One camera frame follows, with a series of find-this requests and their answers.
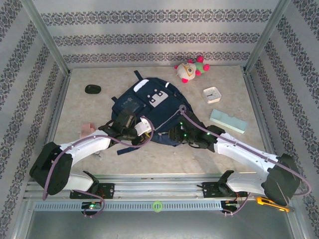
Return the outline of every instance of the gray floor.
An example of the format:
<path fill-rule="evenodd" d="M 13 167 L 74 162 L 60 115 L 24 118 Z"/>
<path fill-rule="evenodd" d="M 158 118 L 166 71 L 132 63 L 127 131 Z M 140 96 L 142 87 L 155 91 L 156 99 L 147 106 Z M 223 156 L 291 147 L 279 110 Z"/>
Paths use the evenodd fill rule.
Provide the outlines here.
<path fill-rule="evenodd" d="M 234 217 L 220 212 L 35 212 L 28 239 L 292 239 L 287 215 L 248 203 Z"/>
<path fill-rule="evenodd" d="M 187 84 L 176 77 L 173 67 L 140 68 L 90 68 L 74 69 L 54 142 L 57 144 L 77 140 L 81 124 L 91 122 L 98 128 L 111 119 L 113 96 L 121 96 L 137 82 L 134 70 L 147 77 L 159 77 L 174 84 L 187 98 L 196 116 L 206 125 L 215 124 L 238 140 L 264 150 L 254 111 L 248 96 L 245 81 L 239 66 L 212 66 L 209 72 Z M 84 92 L 88 84 L 99 85 L 102 90 L 97 95 Z M 222 98 L 208 105 L 202 98 L 204 89 L 215 86 Z M 248 123 L 245 133 L 209 120 L 213 109 Z M 223 173 L 226 170 L 252 172 L 252 169 L 229 157 L 208 150 L 198 150 L 188 145 L 171 147 L 149 143 L 143 148 L 127 154 L 117 155 L 117 150 L 126 148 L 115 145 L 102 150 L 100 157 L 89 155 L 76 163 L 72 170 L 89 171 L 92 174 L 166 174 L 166 173 Z"/>

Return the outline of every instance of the navy backpack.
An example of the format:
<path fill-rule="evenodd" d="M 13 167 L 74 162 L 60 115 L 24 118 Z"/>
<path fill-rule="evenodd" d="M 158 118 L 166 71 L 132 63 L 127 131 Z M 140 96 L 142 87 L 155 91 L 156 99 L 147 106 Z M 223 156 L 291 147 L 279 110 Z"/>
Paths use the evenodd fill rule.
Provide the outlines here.
<path fill-rule="evenodd" d="M 176 115 L 180 105 L 185 105 L 188 111 L 193 111 L 187 99 L 171 83 L 160 78 L 143 79 L 138 71 L 134 71 L 138 78 L 118 99 L 112 97 L 115 102 L 112 107 L 112 120 L 115 120 L 123 109 L 134 112 L 138 122 L 141 116 L 147 117 L 154 125 L 155 131 L 153 142 L 177 146 L 168 136 L 168 131 L 178 124 L 180 112 Z M 136 148 L 125 148 L 118 151 L 118 155 L 136 150 Z"/>

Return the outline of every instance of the white alarm clock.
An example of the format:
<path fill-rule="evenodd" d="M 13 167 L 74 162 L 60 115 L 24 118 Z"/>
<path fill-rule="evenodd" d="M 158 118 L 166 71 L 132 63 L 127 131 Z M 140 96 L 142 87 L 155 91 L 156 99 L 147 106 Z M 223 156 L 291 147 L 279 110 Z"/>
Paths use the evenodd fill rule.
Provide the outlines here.
<path fill-rule="evenodd" d="M 202 96 L 208 104 L 211 104 L 220 100 L 221 93 L 216 87 L 210 87 L 203 91 Z"/>

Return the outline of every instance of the black computer mouse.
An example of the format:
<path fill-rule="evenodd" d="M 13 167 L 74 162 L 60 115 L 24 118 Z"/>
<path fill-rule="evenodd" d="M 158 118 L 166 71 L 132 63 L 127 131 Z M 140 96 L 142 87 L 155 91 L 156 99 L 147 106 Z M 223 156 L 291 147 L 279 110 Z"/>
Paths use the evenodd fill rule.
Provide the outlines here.
<path fill-rule="evenodd" d="M 88 94 L 98 94 L 101 92 L 101 87 L 97 85 L 87 85 L 84 91 Z"/>

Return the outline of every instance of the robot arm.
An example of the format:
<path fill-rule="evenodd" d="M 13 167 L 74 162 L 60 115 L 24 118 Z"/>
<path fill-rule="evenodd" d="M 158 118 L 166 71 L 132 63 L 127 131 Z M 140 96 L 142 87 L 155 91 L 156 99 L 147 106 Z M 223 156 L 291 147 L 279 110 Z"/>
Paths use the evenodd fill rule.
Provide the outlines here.
<path fill-rule="evenodd" d="M 277 163 L 297 172 L 296 164 L 290 156 L 283 154 L 278 157 L 274 154 L 262 152 L 238 141 L 215 125 L 205 127 L 191 112 L 187 112 L 186 116 L 180 116 L 180 123 L 169 131 L 169 137 L 172 140 L 189 143 L 192 147 L 197 145 L 196 148 L 208 149 L 226 155 L 251 167 L 256 172 L 248 174 L 228 171 L 225 174 L 227 176 L 223 177 L 225 190 L 264 194 L 279 205 L 285 206 L 288 204 L 300 185 L 300 179 L 279 167 Z M 55 163 L 52 175 L 49 177 L 48 194 L 54 195 L 63 189 L 81 190 L 94 194 L 97 190 L 95 182 L 98 184 L 98 181 L 93 175 L 85 171 L 71 173 L 72 166 L 92 153 L 112 147 L 119 140 L 129 140 L 132 145 L 141 144 L 145 139 L 142 136 L 143 133 L 151 131 L 151 126 L 147 120 L 141 120 L 140 123 L 135 125 L 134 114 L 123 111 L 112 126 L 108 124 L 101 126 L 86 138 L 62 145 L 56 145 L 54 142 L 46 144 L 31 168 L 31 177 L 44 188 L 55 159 L 61 152 L 68 149 Z M 191 124 L 189 120 L 193 120 L 202 129 Z M 110 136 L 114 140 L 105 138 L 105 136 Z"/>
<path fill-rule="evenodd" d="M 123 111 L 112 126 L 108 124 L 101 126 L 85 138 L 61 145 L 54 142 L 46 144 L 31 168 L 30 176 L 44 188 L 55 159 L 61 152 L 67 150 L 52 171 L 47 189 L 48 194 L 55 195 L 61 190 L 81 190 L 95 193 L 94 182 L 97 182 L 97 180 L 94 176 L 86 171 L 71 172 L 72 167 L 83 158 L 112 147 L 117 143 L 106 136 L 116 140 L 129 140 L 132 145 L 140 144 L 144 140 L 142 135 L 145 132 L 150 132 L 151 126 L 144 118 L 141 118 L 141 122 L 137 125 L 135 125 L 135 122 L 136 118 L 133 113 Z"/>
<path fill-rule="evenodd" d="M 215 125 L 205 127 L 191 112 L 186 112 L 186 116 L 215 136 L 198 129 L 184 116 L 180 116 L 179 124 L 169 131 L 171 139 L 176 142 L 188 143 L 195 148 L 208 149 L 223 154 L 247 165 L 255 172 L 237 173 L 228 171 L 225 174 L 227 177 L 223 177 L 225 191 L 258 193 L 266 195 L 278 205 L 286 206 L 288 204 L 300 185 L 300 179 L 276 165 L 276 163 L 298 172 L 294 160 L 289 155 L 283 154 L 279 157 L 255 149 Z"/>

